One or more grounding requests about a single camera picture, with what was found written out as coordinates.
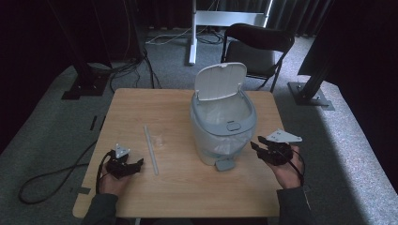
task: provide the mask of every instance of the dark sleeve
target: dark sleeve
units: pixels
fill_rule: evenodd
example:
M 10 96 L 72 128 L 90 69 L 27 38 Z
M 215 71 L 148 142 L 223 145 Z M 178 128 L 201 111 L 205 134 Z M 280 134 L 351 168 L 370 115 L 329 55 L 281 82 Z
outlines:
M 302 187 L 278 190 L 280 225 L 314 225 L 315 220 Z
M 82 225 L 115 224 L 117 199 L 117 196 L 113 194 L 97 194 L 94 196 Z

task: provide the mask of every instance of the gray carpet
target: gray carpet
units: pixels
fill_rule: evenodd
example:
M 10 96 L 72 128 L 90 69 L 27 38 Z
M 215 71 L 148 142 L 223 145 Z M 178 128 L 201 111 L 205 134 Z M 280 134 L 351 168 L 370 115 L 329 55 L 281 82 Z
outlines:
M 164 33 L 153 32 L 150 36 Z M 312 42 L 311 38 L 296 38 L 273 94 L 284 129 L 303 138 L 298 146 L 307 165 L 306 184 L 311 188 L 307 195 L 314 216 L 322 225 L 398 224 L 397 194 L 339 88 L 327 82 L 321 87 L 335 111 L 298 106 L 290 94 L 287 83 L 308 80 L 307 76 L 297 74 Z M 188 65 L 187 39 L 176 39 L 164 45 L 148 44 L 146 49 L 162 88 L 193 89 L 195 74 L 220 62 L 222 46 L 199 42 L 194 66 Z M 150 88 L 146 63 L 139 66 L 137 72 L 114 79 L 113 88 Z M 57 77 L 0 156 L 0 224 L 80 223 L 81 220 L 73 216 L 72 208 L 85 168 L 76 169 L 64 186 L 45 202 L 27 205 L 18 200 L 18 191 L 27 179 L 72 165 L 100 134 L 100 124 L 113 92 L 107 87 L 101 97 L 61 100 L 75 78 L 73 67 Z M 261 83 L 247 78 L 243 88 L 255 90 Z M 271 83 L 272 80 L 259 91 L 268 91 Z M 92 127 L 94 116 L 97 116 L 97 123 Z M 93 148 L 88 150 L 82 162 L 88 162 L 92 151 Z M 24 197 L 34 201 L 46 196 L 66 174 L 32 183 L 23 193 Z M 269 220 L 269 224 L 277 222 L 277 218 Z

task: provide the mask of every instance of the white trash can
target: white trash can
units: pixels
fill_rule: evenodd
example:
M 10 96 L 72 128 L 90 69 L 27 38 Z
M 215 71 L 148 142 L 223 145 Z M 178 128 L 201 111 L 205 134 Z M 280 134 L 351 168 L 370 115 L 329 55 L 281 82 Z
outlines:
M 191 99 L 191 126 L 199 158 L 219 171 L 235 167 L 234 159 L 253 137 L 257 114 L 241 90 L 247 69 L 224 63 L 199 71 Z

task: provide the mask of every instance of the trash can lid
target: trash can lid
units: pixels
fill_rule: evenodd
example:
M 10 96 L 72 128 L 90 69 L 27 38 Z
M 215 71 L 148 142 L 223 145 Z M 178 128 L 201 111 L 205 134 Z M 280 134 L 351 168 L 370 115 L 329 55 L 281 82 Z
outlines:
M 215 100 L 236 94 L 245 81 L 247 69 L 241 63 L 222 63 L 205 67 L 195 79 L 199 100 Z

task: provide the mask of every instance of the wooden tabletop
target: wooden tabletop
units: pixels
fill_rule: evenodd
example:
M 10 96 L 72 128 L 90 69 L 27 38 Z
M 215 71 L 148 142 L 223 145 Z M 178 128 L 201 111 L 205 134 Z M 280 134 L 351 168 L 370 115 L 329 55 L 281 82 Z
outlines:
M 246 92 L 257 111 L 256 136 L 283 128 L 273 95 Z M 128 163 L 144 158 L 126 193 L 117 203 L 123 218 L 245 218 L 277 217 L 276 189 L 271 169 L 257 158 L 248 143 L 236 167 L 217 172 L 198 157 L 191 132 L 192 90 L 118 89 L 88 166 L 73 215 L 83 218 L 95 195 L 96 174 L 104 155 L 115 144 L 130 148 Z M 164 145 L 154 147 L 159 175 L 155 175 L 144 125 L 162 124 Z

